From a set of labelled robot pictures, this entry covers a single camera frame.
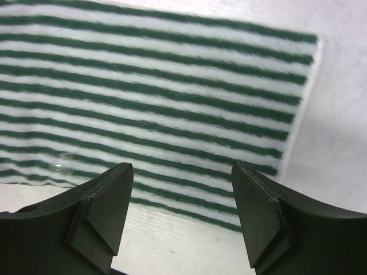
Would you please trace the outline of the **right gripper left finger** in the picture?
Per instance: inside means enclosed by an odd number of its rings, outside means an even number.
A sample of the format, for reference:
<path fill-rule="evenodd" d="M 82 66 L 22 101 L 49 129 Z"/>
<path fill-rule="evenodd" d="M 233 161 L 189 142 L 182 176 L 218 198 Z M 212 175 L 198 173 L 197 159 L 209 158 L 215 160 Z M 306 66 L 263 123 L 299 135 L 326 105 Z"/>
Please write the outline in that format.
<path fill-rule="evenodd" d="M 88 182 L 1 213 L 2 274 L 117 274 L 134 181 L 119 163 Z"/>

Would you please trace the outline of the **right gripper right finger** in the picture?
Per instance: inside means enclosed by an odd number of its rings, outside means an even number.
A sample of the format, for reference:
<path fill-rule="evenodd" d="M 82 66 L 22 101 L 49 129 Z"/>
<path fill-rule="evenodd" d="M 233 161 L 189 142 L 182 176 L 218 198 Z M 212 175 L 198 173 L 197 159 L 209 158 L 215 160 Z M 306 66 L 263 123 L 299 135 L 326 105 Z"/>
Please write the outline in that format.
<path fill-rule="evenodd" d="M 256 274 L 365 274 L 366 214 L 307 197 L 236 163 L 232 186 Z"/>

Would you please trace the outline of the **green white striped towel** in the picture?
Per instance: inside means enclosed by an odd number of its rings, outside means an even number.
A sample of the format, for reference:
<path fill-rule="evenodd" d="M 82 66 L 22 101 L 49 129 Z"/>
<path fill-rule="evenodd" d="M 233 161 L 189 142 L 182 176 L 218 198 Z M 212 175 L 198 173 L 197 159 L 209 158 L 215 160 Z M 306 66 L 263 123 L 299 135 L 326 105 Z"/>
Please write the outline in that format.
<path fill-rule="evenodd" d="M 98 1 L 1 2 L 1 182 L 75 187 L 117 163 L 132 201 L 240 231 L 235 162 L 276 178 L 314 33 Z"/>

